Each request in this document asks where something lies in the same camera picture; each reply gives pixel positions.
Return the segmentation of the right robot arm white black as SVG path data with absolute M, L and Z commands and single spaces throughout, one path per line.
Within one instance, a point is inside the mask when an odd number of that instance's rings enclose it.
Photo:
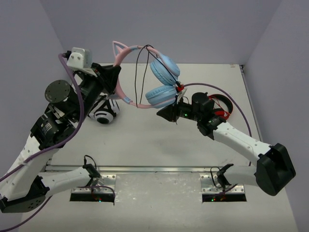
M 195 121 L 203 136 L 228 146 L 251 162 L 250 166 L 231 163 L 219 168 L 217 183 L 222 189 L 247 184 L 259 187 L 270 196 L 277 195 L 296 176 L 286 147 L 261 142 L 237 130 L 215 113 L 214 104 L 206 93 L 198 92 L 190 104 L 179 101 L 156 114 L 169 122 L 176 122 L 180 117 Z

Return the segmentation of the pink blue cat-ear headphones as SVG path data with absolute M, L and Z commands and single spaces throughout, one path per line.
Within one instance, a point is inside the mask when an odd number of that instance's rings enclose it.
M 152 45 L 127 46 L 121 42 L 113 41 L 113 66 L 120 66 L 124 59 L 132 52 L 137 52 L 133 83 L 125 81 L 122 85 L 117 82 L 115 93 L 111 99 L 122 100 L 128 105 L 139 109 L 160 109 L 176 101 L 176 87 L 180 86 L 180 68 L 168 56 L 162 54 Z M 138 67 L 141 53 L 147 52 L 143 77 L 141 83 L 137 83 Z

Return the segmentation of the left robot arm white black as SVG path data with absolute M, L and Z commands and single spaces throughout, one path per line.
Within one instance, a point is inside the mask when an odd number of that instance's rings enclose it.
M 8 173 L 0 180 L 0 209 L 3 213 L 26 213 L 46 198 L 72 188 L 94 188 L 101 175 L 92 164 L 73 171 L 44 176 L 43 167 L 80 129 L 101 93 L 113 94 L 120 66 L 93 63 L 93 75 L 70 71 L 79 76 L 67 82 L 56 80 L 45 90 L 48 101 L 44 113 L 30 130 L 26 144 Z

